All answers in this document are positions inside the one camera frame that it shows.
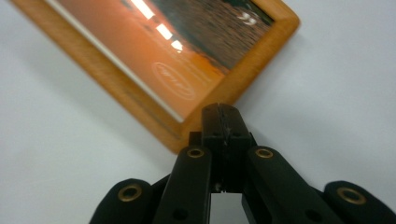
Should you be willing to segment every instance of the wooden frame edge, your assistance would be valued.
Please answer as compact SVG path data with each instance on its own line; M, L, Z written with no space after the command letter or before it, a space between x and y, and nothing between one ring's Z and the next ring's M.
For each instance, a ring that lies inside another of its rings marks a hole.
M11 2L174 153L178 153L188 144L191 131L200 131L199 108L213 103L233 104L280 51L299 25L298 17L280 0L255 0L255 4L274 19L272 28L199 104L198 109L179 123L44 0Z

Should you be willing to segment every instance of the black mechanical arm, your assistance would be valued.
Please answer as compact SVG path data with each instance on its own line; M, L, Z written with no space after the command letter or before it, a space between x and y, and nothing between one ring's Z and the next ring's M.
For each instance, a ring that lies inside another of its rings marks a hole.
M154 185L127 179L98 205L91 223L209 223L211 193L242 193L249 223L396 223L367 190L346 181L310 187L282 155L257 146L239 111L208 105L202 131Z

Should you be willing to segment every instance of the white table surface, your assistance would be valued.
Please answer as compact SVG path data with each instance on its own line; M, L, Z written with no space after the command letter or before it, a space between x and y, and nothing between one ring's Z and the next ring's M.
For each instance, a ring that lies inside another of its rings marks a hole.
M236 106L311 186L347 180L396 211L396 1L285 1L296 35ZM176 156L0 1L0 223L87 223L110 188ZM211 223L247 223L214 199Z

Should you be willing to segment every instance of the brass screw insert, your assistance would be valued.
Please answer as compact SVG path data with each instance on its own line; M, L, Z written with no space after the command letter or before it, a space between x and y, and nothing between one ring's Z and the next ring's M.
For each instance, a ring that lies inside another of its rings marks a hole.
M125 203L136 200L142 195L142 188L138 184L131 184L119 191L119 199Z
M270 159L274 156L274 153L266 148L259 148L256 150L256 155L260 158Z
M187 151L187 155L191 158L200 158L204 156L204 152L200 148L192 148Z
M366 197L360 194L358 191L350 188L339 188L337 189L337 194L345 201L349 203L354 203L357 205L362 205L367 202Z

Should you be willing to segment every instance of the reflected light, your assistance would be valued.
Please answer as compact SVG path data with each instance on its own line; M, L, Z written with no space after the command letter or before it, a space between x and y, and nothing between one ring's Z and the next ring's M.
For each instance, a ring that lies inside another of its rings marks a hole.
M168 40L172 37L172 33L168 30L168 28L166 28L165 25L161 24L161 25L157 26L156 29L161 33L163 38L165 38L166 40Z
M149 9L148 5L143 2L143 0L131 0L131 2L143 13L143 15L149 20L151 17L153 17L155 14L154 12Z
M180 41L175 40L174 42L172 42L172 47L174 47L174 49L177 49L179 51L183 50L183 45L181 45Z

